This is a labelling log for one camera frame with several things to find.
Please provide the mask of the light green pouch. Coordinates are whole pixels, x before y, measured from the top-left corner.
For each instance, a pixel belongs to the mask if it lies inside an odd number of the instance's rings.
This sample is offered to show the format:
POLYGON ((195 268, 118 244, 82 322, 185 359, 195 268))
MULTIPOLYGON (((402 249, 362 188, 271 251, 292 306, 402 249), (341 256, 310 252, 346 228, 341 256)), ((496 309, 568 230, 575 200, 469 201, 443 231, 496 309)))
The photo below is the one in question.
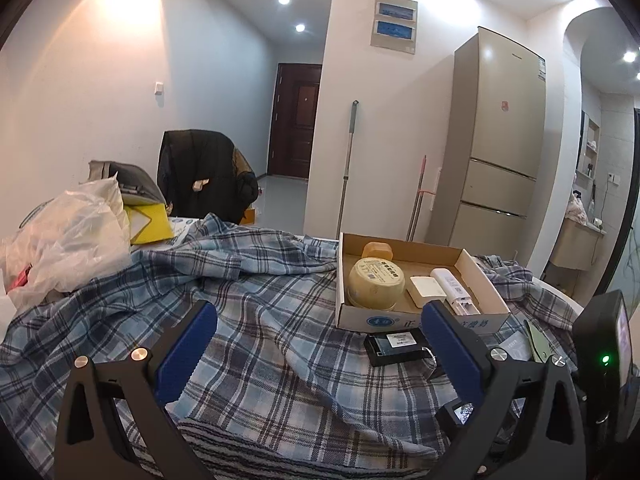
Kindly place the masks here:
POLYGON ((538 363, 549 361, 555 352, 546 335, 529 320, 525 321, 526 333, 532 348, 533 359, 538 363))

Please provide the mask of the light blue packet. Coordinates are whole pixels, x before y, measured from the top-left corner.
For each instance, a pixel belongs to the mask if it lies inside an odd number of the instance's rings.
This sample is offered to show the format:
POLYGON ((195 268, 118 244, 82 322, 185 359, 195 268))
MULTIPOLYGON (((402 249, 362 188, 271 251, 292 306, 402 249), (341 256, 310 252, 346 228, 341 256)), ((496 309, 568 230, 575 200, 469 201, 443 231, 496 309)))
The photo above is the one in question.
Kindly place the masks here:
POLYGON ((512 334, 506 338, 499 347, 503 349, 512 359, 517 361, 530 361, 533 359, 530 342, 521 332, 512 334))

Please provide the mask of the black rectangular device box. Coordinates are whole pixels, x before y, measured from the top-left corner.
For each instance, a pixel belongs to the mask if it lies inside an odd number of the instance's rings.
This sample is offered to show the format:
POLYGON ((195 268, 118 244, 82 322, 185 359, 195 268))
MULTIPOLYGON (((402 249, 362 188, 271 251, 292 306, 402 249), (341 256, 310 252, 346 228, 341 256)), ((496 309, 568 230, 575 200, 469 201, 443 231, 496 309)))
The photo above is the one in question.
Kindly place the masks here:
POLYGON ((373 367, 420 360, 435 362, 434 353, 420 328, 370 334, 364 338, 363 347, 373 367))

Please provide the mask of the beige sink cabinet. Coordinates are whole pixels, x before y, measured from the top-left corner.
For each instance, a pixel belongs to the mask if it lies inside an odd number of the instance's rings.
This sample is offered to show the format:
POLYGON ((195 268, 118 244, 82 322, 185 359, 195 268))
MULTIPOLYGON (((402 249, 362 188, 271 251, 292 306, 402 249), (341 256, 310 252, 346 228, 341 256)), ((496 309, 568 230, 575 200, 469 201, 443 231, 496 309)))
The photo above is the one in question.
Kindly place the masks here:
POLYGON ((550 262, 557 268, 588 271, 598 255, 598 245, 606 232, 591 223, 581 224, 564 218, 553 247, 550 262))

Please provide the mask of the white remote control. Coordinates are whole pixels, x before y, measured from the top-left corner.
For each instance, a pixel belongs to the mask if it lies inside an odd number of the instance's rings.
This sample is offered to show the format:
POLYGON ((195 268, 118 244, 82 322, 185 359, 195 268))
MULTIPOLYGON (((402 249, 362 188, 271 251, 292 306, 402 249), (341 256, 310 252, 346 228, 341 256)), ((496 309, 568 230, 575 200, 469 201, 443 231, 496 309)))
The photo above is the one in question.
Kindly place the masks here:
POLYGON ((480 315, 480 310, 477 309, 471 295, 448 269, 434 269, 431 272, 431 277, 445 293, 448 304, 455 315, 480 315))

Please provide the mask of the pink plastic bag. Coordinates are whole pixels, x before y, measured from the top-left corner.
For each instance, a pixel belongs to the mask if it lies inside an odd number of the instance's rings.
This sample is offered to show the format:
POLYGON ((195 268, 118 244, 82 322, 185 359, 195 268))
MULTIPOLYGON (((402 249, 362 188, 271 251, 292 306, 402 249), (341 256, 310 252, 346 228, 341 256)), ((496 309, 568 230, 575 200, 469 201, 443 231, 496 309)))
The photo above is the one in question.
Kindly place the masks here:
POLYGON ((582 203, 582 199, 580 198, 580 194, 570 194, 570 199, 568 200, 565 217, 570 219, 582 226, 586 226, 589 223, 588 216, 582 203))

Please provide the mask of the white square box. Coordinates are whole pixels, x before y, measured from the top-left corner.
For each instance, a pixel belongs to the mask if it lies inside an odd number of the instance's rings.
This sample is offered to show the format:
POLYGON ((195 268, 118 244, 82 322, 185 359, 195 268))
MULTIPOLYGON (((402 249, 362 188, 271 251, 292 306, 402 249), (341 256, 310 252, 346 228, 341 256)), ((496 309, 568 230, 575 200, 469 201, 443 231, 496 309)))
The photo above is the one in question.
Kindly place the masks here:
POLYGON ((431 276, 410 276, 406 285, 409 296, 418 309, 422 309, 431 301, 447 299, 446 292, 431 276))

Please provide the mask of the blue plaid cloth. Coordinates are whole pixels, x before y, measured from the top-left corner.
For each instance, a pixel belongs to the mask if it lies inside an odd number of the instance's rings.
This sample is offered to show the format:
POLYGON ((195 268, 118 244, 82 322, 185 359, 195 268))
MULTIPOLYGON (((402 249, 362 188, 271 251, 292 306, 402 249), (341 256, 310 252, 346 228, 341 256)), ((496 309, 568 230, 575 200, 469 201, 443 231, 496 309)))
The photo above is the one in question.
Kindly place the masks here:
POLYGON ((206 218, 14 318, 2 422, 52 478, 75 359, 125 359, 206 300, 215 336, 168 413, 215 478, 422 479, 446 451, 436 413, 454 388, 429 360, 373 367, 363 336, 335 325, 336 292, 335 243, 206 218))

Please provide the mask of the shallow cardboard box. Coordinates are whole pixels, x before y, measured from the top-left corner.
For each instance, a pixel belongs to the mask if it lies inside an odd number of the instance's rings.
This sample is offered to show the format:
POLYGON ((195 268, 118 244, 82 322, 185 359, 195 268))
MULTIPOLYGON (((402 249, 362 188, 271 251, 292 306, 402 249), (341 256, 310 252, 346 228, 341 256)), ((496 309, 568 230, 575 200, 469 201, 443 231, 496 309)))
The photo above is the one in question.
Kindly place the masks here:
POLYGON ((337 248, 335 326, 357 333, 408 330, 440 300, 463 326, 495 333, 510 315, 464 249, 342 233, 337 248))

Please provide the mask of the white plastic bag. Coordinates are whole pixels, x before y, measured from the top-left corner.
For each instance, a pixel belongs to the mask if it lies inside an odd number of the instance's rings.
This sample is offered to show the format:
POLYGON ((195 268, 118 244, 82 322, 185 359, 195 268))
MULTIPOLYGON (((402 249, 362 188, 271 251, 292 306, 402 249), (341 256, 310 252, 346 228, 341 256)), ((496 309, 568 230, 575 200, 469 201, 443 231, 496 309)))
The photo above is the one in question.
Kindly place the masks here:
POLYGON ((130 227, 114 177, 87 182, 56 196, 26 226, 1 242, 1 270, 18 312, 50 292, 73 292, 131 263, 130 227))

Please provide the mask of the round yellow tin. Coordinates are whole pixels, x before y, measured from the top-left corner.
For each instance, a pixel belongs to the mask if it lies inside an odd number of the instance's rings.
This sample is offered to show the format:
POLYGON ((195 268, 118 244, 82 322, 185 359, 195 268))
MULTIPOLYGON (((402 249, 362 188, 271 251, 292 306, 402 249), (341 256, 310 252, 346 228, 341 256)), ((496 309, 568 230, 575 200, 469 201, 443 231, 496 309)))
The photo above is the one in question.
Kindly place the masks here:
POLYGON ((359 259, 346 282, 349 302, 372 310, 390 310, 404 290, 404 271, 393 261, 378 257, 359 259))

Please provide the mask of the yellow box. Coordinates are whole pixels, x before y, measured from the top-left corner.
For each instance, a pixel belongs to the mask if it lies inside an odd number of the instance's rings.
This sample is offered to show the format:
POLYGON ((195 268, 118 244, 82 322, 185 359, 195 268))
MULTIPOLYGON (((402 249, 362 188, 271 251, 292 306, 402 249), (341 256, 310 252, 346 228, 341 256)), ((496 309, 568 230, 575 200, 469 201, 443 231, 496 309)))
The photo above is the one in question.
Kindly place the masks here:
POLYGON ((126 206, 130 244, 145 245, 174 237, 164 204, 126 206))

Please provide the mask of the beige three-door refrigerator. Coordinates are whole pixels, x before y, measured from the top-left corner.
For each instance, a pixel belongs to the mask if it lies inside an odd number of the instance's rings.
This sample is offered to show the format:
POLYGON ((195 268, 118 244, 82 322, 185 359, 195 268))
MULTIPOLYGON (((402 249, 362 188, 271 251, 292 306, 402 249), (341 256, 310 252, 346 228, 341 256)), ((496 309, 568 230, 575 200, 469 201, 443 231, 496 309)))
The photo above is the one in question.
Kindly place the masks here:
POLYGON ((425 239, 511 259, 525 231, 546 119, 546 61, 481 27, 454 52, 448 136, 425 239))

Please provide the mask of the orange amber block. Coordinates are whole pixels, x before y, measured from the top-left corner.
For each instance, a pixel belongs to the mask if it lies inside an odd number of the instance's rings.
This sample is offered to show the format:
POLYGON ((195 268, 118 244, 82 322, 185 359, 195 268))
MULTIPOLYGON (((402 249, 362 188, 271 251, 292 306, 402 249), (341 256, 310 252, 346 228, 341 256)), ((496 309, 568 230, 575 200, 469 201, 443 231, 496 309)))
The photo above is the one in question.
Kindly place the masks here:
POLYGON ((393 248, 385 242, 369 242, 364 245, 361 253, 362 258, 380 258, 392 261, 394 258, 393 248))

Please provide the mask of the grey bag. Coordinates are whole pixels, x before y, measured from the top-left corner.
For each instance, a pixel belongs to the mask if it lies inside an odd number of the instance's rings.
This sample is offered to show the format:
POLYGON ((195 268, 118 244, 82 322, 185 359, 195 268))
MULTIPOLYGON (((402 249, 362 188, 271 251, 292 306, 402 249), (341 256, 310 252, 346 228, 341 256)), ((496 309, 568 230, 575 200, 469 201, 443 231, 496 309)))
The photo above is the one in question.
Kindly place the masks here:
POLYGON ((150 175, 136 165, 112 160, 89 162, 89 181, 115 177, 126 206, 166 204, 162 191, 150 175))

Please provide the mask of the orange cardboard box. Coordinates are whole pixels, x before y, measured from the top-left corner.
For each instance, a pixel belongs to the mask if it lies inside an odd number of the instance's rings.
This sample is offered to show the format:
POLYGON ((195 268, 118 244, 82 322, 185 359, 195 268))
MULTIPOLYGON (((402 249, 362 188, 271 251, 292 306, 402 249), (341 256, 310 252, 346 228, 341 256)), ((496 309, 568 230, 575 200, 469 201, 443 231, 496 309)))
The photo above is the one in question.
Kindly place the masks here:
POLYGON ((257 211, 255 208, 250 207, 244 211, 243 218, 241 219, 242 226, 252 226, 256 223, 257 211))

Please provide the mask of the chair with black jacket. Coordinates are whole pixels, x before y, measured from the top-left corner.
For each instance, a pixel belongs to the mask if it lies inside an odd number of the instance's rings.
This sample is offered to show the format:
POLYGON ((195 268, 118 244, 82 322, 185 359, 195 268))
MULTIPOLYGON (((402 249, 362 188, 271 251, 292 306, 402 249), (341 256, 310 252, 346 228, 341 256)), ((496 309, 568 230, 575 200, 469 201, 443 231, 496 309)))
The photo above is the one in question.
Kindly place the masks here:
POLYGON ((203 219, 214 214, 239 224, 258 197, 252 167, 231 139, 218 131, 166 131, 156 180, 175 217, 203 219))

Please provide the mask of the dark brown door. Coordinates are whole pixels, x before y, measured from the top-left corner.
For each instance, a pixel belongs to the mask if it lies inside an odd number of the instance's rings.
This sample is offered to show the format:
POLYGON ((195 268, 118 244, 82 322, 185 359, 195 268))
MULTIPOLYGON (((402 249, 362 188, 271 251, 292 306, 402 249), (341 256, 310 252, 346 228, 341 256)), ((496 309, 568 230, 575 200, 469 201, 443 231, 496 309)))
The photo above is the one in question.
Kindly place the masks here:
POLYGON ((321 64, 280 63, 274 88, 267 172, 308 179, 321 64))

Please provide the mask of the red-handled broom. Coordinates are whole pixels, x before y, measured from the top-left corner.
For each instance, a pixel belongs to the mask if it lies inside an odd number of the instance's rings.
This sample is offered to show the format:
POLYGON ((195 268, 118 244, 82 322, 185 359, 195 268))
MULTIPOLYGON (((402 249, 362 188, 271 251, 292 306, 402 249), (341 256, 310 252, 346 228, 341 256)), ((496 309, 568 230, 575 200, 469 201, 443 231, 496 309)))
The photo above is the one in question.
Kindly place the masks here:
POLYGON ((421 167, 420 167, 420 172, 418 177, 418 184, 416 185, 416 195, 414 196, 413 207, 412 207, 408 230, 406 234, 407 242, 412 242, 414 239, 414 236, 416 235, 416 228, 418 227, 423 197, 425 195, 432 195, 432 192, 430 190, 427 190, 426 188, 423 187, 426 166, 427 166, 427 156, 424 155, 421 162, 421 167))

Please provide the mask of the wall electrical panel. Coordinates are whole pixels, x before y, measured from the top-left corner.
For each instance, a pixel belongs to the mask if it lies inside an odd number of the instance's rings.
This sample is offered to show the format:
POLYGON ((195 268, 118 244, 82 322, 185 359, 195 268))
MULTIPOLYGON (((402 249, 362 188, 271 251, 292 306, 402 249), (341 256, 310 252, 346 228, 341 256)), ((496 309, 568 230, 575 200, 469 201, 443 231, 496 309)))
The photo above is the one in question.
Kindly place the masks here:
POLYGON ((370 45, 405 54, 416 53, 418 3, 414 0, 374 0, 370 45))

